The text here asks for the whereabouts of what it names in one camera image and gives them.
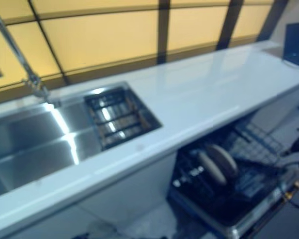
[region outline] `faucet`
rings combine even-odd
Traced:
[[[22,79],[21,81],[31,88],[33,94],[37,97],[43,98],[45,102],[49,102],[49,91],[40,79],[40,77],[35,74],[30,67],[29,63],[27,62],[26,58],[20,51],[18,45],[16,44],[15,40],[13,39],[12,35],[8,31],[7,27],[5,26],[3,20],[0,17],[0,32],[9,44],[10,48],[16,55],[17,59],[19,60],[20,64],[24,67],[25,71],[27,72],[27,79]]]

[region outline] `white countertop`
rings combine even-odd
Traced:
[[[1,195],[0,236],[299,86],[299,68],[262,51],[276,46],[255,43],[54,90],[64,96],[126,81],[163,127]],[[0,104],[0,114],[36,102]]]

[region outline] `yellow wall panel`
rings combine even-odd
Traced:
[[[157,53],[158,11],[45,20],[65,71]]]
[[[186,4],[229,4],[230,0],[171,0],[171,6]]]
[[[168,50],[217,42],[228,7],[172,9]]]
[[[26,0],[0,0],[0,16],[6,22],[34,19]]]
[[[158,0],[33,0],[39,14],[102,8],[158,6]]]
[[[232,38],[258,35],[271,9],[271,5],[244,5]]]
[[[244,4],[270,4],[273,3],[274,0],[244,0]]]
[[[21,51],[33,70],[40,76],[56,74],[58,67],[35,22],[8,26]],[[0,86],[19,82],[26,78],[16,56],[0,33]]]

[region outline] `dish rack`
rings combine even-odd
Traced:
[[[85,103],[99,133],[103,150],[161,127],[130,89],[122,87],[87,96]]]
[[[203,149],[207,144],[224,148],[236,159],[250,160],[275,166],[280,160],[283,146],[275,138],[251,122],[250,117],[235,121],[198,139],[180,150],[180,154],[194,148]]]

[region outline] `kitchen sink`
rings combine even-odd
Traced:
[[[0,117],[0,195],[161,127],[126,83]]]

